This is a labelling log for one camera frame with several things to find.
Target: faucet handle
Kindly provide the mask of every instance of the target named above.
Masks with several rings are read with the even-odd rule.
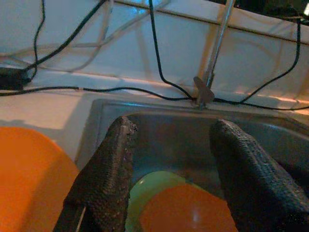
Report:
[[[200,102],[210,103],[214,100],[214,93],[211,89],[198,77],[193,78],[196,87],[198,88],[198,98]]]

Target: power adapter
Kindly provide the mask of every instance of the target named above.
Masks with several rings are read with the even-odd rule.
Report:
[[[0,67],[0,89],[23,90],[24,85],[30,82],[28,72],[23,69]]]

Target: sink basin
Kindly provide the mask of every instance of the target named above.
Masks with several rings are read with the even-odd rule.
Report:
[[[309,169],[309,130],[292,119],[105,100],[93,102],[76,161],[79,168],[88,162],[109,125],[123,115],[139,128],[132,184],[150,172],[170,171],[223,198],[209,144],[209,129],[219,118],[238,124],[280,163]]]

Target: orange plate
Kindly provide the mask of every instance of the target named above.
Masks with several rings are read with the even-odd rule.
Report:
[[[0,128],[0,159],[0,231],[52,231],[75,164],[49,138],[24,128]]]
[[[227,203],[185,184],[155,195],[140,216],[144,232],[236,232]]]

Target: black cable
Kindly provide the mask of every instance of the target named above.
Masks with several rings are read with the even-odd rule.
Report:
[[[159,48],[158,48],[158,40],[157,40],[157,37],[156,37],[156,31],[155,31],[154,6],[153,6],[153,1],[152,0],[149,0],[149,8],[150,8],[151,26],[152,26],[152,30],[153,30],[154,45],[155,45],[154,46],[155,54],[156,54],[156,60],[157,60],[158,69],[159,69],[159,74],[160,74],[161,80],[164,83],[169,84],[169,85],[179,89],[181,92],[183,92],[185,95],[187,95],[190,99],[194,100],[194,98],[186,90],[184,90],[179,85],[168,81],[163,76],[162,66],[161,66],[161,59],[160,59]]]
[[[37,65],[42,64],[43,62],[47,61],[51,57],[57,55],[59,52],[61,52],[64,48],[66,48],[72,40],[78,35],[78,33],[83,29],[85,24],[89,21],[89,19],[98,11],[98,9],[106,2],[106,0],[100,0],[99,3],[86,15],[86,17],[82,20],[82,22],[78,25],[78,27],[75,29],[75,31],[69,36],[69,38],[59,46],[55,51],[51,52],[47,56],[39,59],[37,62],[34,62],[33,64],[30,64],[26,68],[23,69],[23,71],[29,71],[30,69],[35,68]]]
[[[156,97],[159,97],[159,98],[162,98],[168,101],[191,100],[191,98],[169,98],[169,97],[162,96],[160,94],[154,93],[149,90],[145,90],[142,88],[135,88],[135,87],[117,87],[117,88],[97,89],[97,88],[80,88],[80,87],[75,87],[75,86],[53,86],[53,87],[31,88],[31,89],[26,89],[26,90],[21,90],[21,91],[16,91],[16,92],[0,93],[0,97],[22,95],[22,94],[27,94],[27,93],[34,93],[34,92],[39,92],[39,91],[44,91],[44,90],[53,90],[53,89],[73,89],[73,90],[83,90],[83,91],[97,92],[97,93],[106,93],[106,92],[113,92],[113,91],[119,91],[119,90],[134,90],[134,91],[148,93],[148,94],[154,95]]]
[[[34,50],[34,56],[35,56],[35,66],[34,66],[34,72],[32,74],[32,77],[30,78],[30,81],[32,81],[32,79],[35,77],[35,75],[37,74],[37,71],[38,71],[38,48],[37,48],[37,41],[38,41],[38,36],[39,36],[39,33],[44,25],[44,22],[45,22],[45,1],[42,0],[41,1],[41,8],[42,8],[42,20],[40,22],[40,25],[35,33],[35,36],[34,36],[34,41],[33,41],[33,50]]]
[[[98,93],[106,93],[106,92],[113,92],[118,90],[134,90],[134,91],[140,91],[144,93],[148,93],[151,95],[154,95],[156,97],[168,100],[168,101],[182,101],[182,100],[192,100],[191,98],[169,98],[162,96],[160,94],[154,93],[149,90],[145,90],[142,88],[135,88],[135,87],[117,87],[117,88],[108,88],[108,89],[96,89],[96,88],[80,88],[80,87],[74,87],[74,86],[54,86],[54,87],[40,87],[40,88],[32,88],[32,89],[26,89],[16,92],[6,92],[6,93],[0,93],[0,97],[6,97],[6,96],[16,96],[16,95],[23,95],[28,93],[34,93],[44,90],[60,90],[60,89],[72,89],[72,90],[83,90],[83,91],[89,91],[89,92],[98,92]],[[224,99],[215,98],[214,102],[220,102],[220,103],[228,103],[231,105],[239,105],[240,103],[238,101],[227,101]],[[295,111],[295,110],[305,110],[309,109],[309,106],[306,107],[300,107],[300,108],[292,108],[292,109],[280,109],[280,108],[274,108],[274,107],[267,107],[267,106],[261,106],[261,105],[255,105],[250,103],[241,103],[241,105],[247,105],[252,106],[260,109],[267,109],[267,110],[281,110],[281,111]]]
[[[249,96],[247,96],[246,98],[244,98],[243,100],[241,100],[239,102],[240,103],[244,103],[245,101],[247,101],[249,98],[251,98],[253,95],[255,95],[258,91],[260,91],[261,89],[263,89],[264,87],[268,86],[270,83],[276,81],[276,80],[279,80],[280,78],[284,77],[286,74],[288,74],[289,72],[291,72],[296,64],[298,63],[298,60],[299,60],[299,54],[300,54],[300,44],[301,44],[301,41],[300,41],[300,28],[301,28],[301,24],[300,24],[300,19],[297,20],[297,42],[296,42],[296,55],[295,55],[295,60],[294,60],[294,63],[293,65],[284,73],[282,73],[281,75],[267,81],[265,84],[261,85],[259,88],[257,88],[255,91],[253,91]]]
[[[214,101],[214,102],[220,102],[220,103],[227,103],[227,104],[230,104],[230,105],[247,105],[247,106],[253,106],[253,107],[255,107],[255,108],[266,109],[266,110],[295,111],[295,110],[305,110],[305,109],[309,109],[309,106],[299,107],[299,108],[290,108],[290,109],[281,109],[281,108],[276,108],[276,107],[268,107],[268,106],[256,105],[256,104],[245,103],[245,102],[228,101],[228,100],[224,100],[224,99],[220,99],[220,98],[215,98],[213,101]]]

